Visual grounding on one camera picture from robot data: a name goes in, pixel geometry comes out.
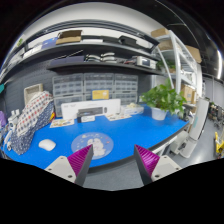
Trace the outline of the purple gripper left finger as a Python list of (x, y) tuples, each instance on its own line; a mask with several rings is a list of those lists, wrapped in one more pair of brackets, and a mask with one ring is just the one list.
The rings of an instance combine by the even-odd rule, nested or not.
[(76, 185), (82, 186), (93, 157), (93, 146), (86, 146), (70, 156), (59, 156), (46, 171), (66, 179)]

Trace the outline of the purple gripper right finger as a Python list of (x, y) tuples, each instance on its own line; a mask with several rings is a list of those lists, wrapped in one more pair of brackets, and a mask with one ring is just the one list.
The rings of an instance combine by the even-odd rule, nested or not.
[(168, 155), (158, 156), (139, 146), (134, 146), (134, 158), (144, 185), (181, 170)]

